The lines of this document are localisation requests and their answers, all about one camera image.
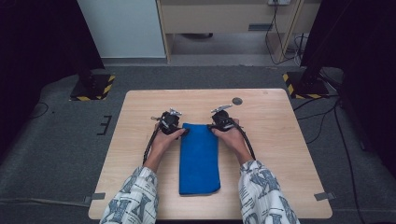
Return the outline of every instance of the white cabinet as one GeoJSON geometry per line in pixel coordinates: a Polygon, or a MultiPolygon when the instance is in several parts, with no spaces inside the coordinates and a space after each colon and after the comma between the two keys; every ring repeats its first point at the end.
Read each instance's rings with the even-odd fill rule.
{"type": "Polygon", "coordinates": [[[102,58],[165,58],[155,0],[78,0],[102,58]]]}

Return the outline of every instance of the black cable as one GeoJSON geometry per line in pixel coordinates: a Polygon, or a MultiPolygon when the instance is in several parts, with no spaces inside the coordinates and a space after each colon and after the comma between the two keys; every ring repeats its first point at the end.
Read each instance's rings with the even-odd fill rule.
{"type": "Polygon", "coordinates": [[[282,40],[281,40],[281,38],[280,38],[280,33],[279,33],[279,31],[277,30],[277,25],[276,25],[277,6],[278,6],[277,1],[274,1],[274,17],[273,17],[273,19],[272,19],[272,21],[271,21],[271,26],[270,26],[270,27],[275,26],[275,28],[276,28],[276,33],[277,33],[277,37],[278,37],[278,39],[279,39],[279,43],[280,43],[282,55],[283,55],[283,57],[286,58],[286,60],[284,60],[284,61],[282,61],[282,62],[279,62],[279,63],[276,63],[276,62],[274,61],[274,59],[273,59],[273,57],[272,57],[272,55],[271,55],[271,50],[270,50],[270,48],[269,48],[269,46],[268,46],[268,33],[269,33],[269,29],[268,29],[267,32],[265,33],[265,46],[266,46],[267,49],[268,49],[268,53],[270,54],[271,61],[272,61],[274,64],[281,64],[281,63],[284,63],[284,62],[286,62],[286,61],[289,61],[289,60],[294,59],[294,57],[288,58],[288,57],[286,57],[285,53],[283,52],[282,40]]]}
{"type": "Polygon", "coordinates": [[[323,126],[323,121],[324,121],[324,119],[326,118],[326,115],[327,115],[329,112],[327,112],[327,113],[325,113],[325,114],[323,115],[322,121],[320,122],[319,132],[318,132],[317,136],[316,136],[314,139],[312,139],[311,141],[306,142],[306,144],[311,144],[311,143],[315,142],[315,141],[319,138],[320,133],[321,133],[321,130],[322,130],[322,126],[323,126]]]}
{"type": "Polygon", "coordinates": [[[62,202],[62,201],[36,199],[36,198],[0,199],[0,203],[43,203],[43,204],[67,205],[67,206],[76,206],[76,207],[90,207],[89,204],[85,204],[85,203],[62,202]]]}
{"type": "Polygon", "coordinates": [[[297,44],[297,39],[301,38],[302,36],[296,36],[294,37],[294,45],[297,47],[297,49],[291,49],[289,47],[286,48],[286,52],[296,52],[296,50],[299,50],[302,54],[304,54],[304,50],[302,50],[302,44],[300,44],[300,46],[297,44]]]}
{"type": "Polygon", "coordinates": [[[353,168],[352,168],[352,162],[351,162],[351,159],[350,159],[349,151],[348,151],[348,149],[347,149],[347,143],[346,143],[346,140],[345,140],[343,131],[342,131],[342,129],[341,129],[340,122],[339,122],[339,120],[338,120],[337,109],[336,109],[336,108],[334,109],[334,116],[335,116],[335,121],[337,122],[338,131],[340,132],[341,138],[342,138],[342,140],[343,140],[344,149],[345,149],[345,151],[346,151],[346,157],[347,157],[347,161],[348,161],[348,165],[349,165],[350,176],[351,176],[351,178],[352,178],[353,197],[354,197],[354,199],[355,199],[356,209],[358,210],[358,214],[359,214],[359,218],[361,219],[361,223],[365,224],[365,221],[364,221],[364,219],[363,219],[363,216],[361,215],[361,209],[360,209],[360,207],[359,207],[358,195],[357,195],[357,192],[356,192],[355,177],[354,177],[353,168]]]}
{"type": "Polygon", "coordinates": [[[323,121],[324,121],[324,119],[326,118],[326,115],[329,114],[330,112],[332,112],[332,110],[334,110],[334,109],[337,107],[338,102],[340,102],[340,99],[338,99],[338,100],[335,102],[334,106],[333,106],[332,108],[330,108],[330,109],[329,109],[328,111],[326,111],[326,112],[319,113],[319,114],[316,114],[316,115],[311,115],[311,116],[308,116],[308,117],[305,117],[305,118],[297,119],[297,120],[301,120],[301,119],[310,119],[310,118],[313,118],[313,117],[315,117],[315,116],[323,115],[323,118],[322,118],[322,120],[321,120],[321,122],[320,122],[319,132],[318,132],[317,136],[316,136],[314,139],[312,139],[311,141],[306,142],[307,144],[311,144],[311,143],[315,142],[315,141],[319,138],[319,136],[320,136],[320,134],[321,134],[322,126],[323,126],[323,121]]]}
{"type": "Polygon", "coordinates": [[[40,115],[37,115],[37,116],[34,116],[34,117],[29,117],[28,119],[38,119],[41,116],[45,115],[50,109],[49,105],[47,105],[46,103],[38,102],[37,104],[38,105],[44,105],[46,107],[46,110],[43,113],[41,113],[40,115]]]}
{"type": "Polygon", "coordinates": [[[160,125],[158,125],[158,127],[154,130],[151,138],[148,141],[148,146],[146,147],[145,154],[143,156],[143,164],[145,164],[146,160],[148,159],[149,149],[151,148],[151,144],[154,141],[155,136],[157,136],[159,130],[160,130],[160,125]]]}
{"type": "MultiPolygon", "coordinates": [[[[338,96],[338,95],[328,95],[327,98],[331,98],[331,97],[335,97],[335,96],[338,96]]],[[[309,104],[309,103],[311,103],[313,101],[316,101],[316,100],[319,100],[319,99],[323,99],[323,98],[326,98],[326,97],[320,97],[320,98],[311,99],[311,100],[309,100],[309,101],[307,101],[307,102],[295,107],[293,109],[293,111],[296,111],[296,110],[300,109],[301,107],[303,107],[304,105],[307,105],[307,104],[309,104]]]]}
{"type": "Polygon", "coordinates": [[[298,51],[297,51],[297,56],[299,57],[299,59],[300,59],[300,65],[301,65],[301,55],[302,55],[302,53],[301,53],[301,48],[303,47],[303,40],[304,40],[304,33],[302,33],[301,34],[301,40],[300,40],[300,46],[299,46],[299,48],[298,48],[298,51]]]}
{"type": "Polygon", "coordinates": [[[247,143],[247,148],[250,152],[251,157],[253,158],[253,160],[256,160],[256,156],[254,155],[254,151],[253,151],[253,147],[251,146],[249,140],[248,140],[248,136],[246,135],[246,133],[242,130],[241,126],[239,124],[237,124],[235,121],[233,121],[233,119],[230,118],[224,118],[224,117],[219,117],[220,119],[224,119],[229,121],[244,137],[245,142],[247,143]]]}

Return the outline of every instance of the patterned sleeve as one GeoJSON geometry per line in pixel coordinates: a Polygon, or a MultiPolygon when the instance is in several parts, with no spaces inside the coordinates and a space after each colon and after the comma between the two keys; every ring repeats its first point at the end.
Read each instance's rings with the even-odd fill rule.
{"type": "Polygon", "coordinates": [[[157,176],[147,167],[137,167],[110,201],[101,224],[154,224],[159,197],[157,176]]]}
{"type": "Polygon", "coordinates": [[[297,224],[275,176],[259,161],[241,166],[239,197],[244,223],[297,224]]]}

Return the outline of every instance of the gray carpet floor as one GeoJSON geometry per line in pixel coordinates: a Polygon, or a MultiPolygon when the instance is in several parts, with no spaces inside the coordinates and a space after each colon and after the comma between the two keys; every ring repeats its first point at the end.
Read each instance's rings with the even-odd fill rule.
{"type": "MultiPolygon", "coordinates": [[[[125,93],[161,89],[286,89],[282,74],[296,67],[263,66],[129,66],[108,67],[116,79],[103,101],[72,102],[69,94],[78,77],[46,86],[11,153],[0,167],[0,198],[39,198],[82,203],[91,196],[102,170],[125,93]],[[106,132],[101,123],[112,116],[106,132]]],[[[316,100],[296,110],[297,118],[325,112],[337,97],[316,100]]],[[[307,100],[290,99],[295,108],[307,100]]],[[[356,193],[366,223],[396,220],[396,180],[373,152],[361,150],[346,112],[337,115],[346,138],[356,182],[356,193]]],[[[351,173],[334,113],[299,120],[323,187],[333,192],[333,216],[302,223],[361,223],[352,189],[351,173]]],[[[36,203],[0,203],[0,223],[98,223],[88,218],[87,207],[36,203]]],[[[179,221],[177,223],[204,223],[179,221]]],[[[211,223],[242,223],[212,221],[211,223]]]]}

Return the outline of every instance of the folded blue cloth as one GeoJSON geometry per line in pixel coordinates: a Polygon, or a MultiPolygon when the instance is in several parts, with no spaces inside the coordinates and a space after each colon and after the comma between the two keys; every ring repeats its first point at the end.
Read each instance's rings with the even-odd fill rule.
{"type": "Polygon", "coordinates": [[[183,128],[190,131],[181,138],[178,192],[211,194],[220,189],[219,140],[205,124],[184,123],[183,128]]]}

